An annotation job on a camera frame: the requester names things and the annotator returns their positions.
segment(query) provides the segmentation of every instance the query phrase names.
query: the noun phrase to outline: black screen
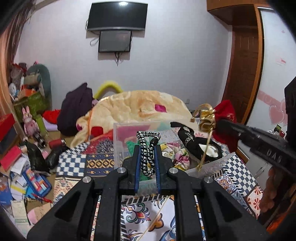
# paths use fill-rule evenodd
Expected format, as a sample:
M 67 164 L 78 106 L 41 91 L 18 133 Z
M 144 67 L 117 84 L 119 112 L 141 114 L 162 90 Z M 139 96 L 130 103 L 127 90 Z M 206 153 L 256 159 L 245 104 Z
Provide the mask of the black screen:
M 144 30 L 147 6 L 135 2 L 99 2 L 91 5 L 87 30 Z
M 99 52 L 129 52 L 131 50 L 130 30 L 102 30 Z

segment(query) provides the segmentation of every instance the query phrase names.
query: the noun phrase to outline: pink rabbit figurine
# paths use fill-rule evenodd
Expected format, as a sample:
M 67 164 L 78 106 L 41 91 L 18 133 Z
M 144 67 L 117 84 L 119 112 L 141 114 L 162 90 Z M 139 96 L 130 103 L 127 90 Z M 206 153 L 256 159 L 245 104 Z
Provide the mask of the pink rabbit figurine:
M 33 120 L 32 115 L 30 113 L 30 109 L 28 106 L 26 106 L 26 110 L 25 110 L 25 108 L 22 108 L 24 130 L 28 136 L 33 137 L 34 133 L 39 132 L 39 127 L 38 127 L 36 121 Z

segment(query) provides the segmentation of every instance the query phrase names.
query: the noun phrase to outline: black and white braided cable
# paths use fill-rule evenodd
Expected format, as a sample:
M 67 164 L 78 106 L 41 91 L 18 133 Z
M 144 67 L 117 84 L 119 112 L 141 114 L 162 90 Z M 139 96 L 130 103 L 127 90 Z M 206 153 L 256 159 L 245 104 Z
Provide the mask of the black and white braided cable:
M 140 142 L 141 149 L 141 170 L 145 176 L 152 176 L 155 173 L 154 169 L 154 146 L 157 145 L 161 138 L 160 133 L 152 131 L 137 131 L 137 138 Z M 149 145 L 146 144 L 145 137 L 153 137 Z

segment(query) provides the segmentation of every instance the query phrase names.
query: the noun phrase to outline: gold decoration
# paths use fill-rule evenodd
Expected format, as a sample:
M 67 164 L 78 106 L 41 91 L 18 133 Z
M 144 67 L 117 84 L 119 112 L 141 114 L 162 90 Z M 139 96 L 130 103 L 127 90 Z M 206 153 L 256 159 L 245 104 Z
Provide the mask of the gold decoration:
M 202 132 L 208 133 L 207 137 L 207 146 L 205 149 L 205 152 L 202 156 L 202 159 L 200 160 L 200 163 L 197 165 L 197 170 L 200 171 L 201 167 L 203 166 L 205 162 L 205 156 L 207 153 L 207 149 L 209 147 L 209 143 L 213 134 L 213 130 L 216 127 L 216 120 L 215 120 L 215 109 L 210 104 L 202 104 L 200 105 L 196 111 L 193 113 L 193 117 L 191 118 L 191 122 L 195 122 L 195 117 L 199 115 L 200 122 L 199 122 L 199 129 Z

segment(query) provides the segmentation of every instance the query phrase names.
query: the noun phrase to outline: metal bolt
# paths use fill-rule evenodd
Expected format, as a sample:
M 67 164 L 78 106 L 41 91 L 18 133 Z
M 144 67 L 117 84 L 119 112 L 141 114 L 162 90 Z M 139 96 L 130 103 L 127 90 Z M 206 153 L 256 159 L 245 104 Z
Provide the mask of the metal bolt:
M 212 182 L 213 182 L 213 179 L 212 179 L 211 177 L 205 177 L 205 178 L 204 178 L 204 181 L 205 181 L 206 183 L 212 183 Z
M 169 172 L 172 173 L 172 174 L 176 174 L 178 172 L 178 168 L 175 168 L 175 167 L 171 167 L 169 169 Z
M 117 168 L 117 172 L 118 173 L 125 173 L 126 169 L 124 167 L 119 167 L 119 168 Z
M 90 177 L 90 176 L 86 176 L 86 177 L 84 177 L 84 178 L 82 179 L 82 181 L 83 181 L 84 183 L 90 183 L 90 182 L 91 182 L 91 177 Z

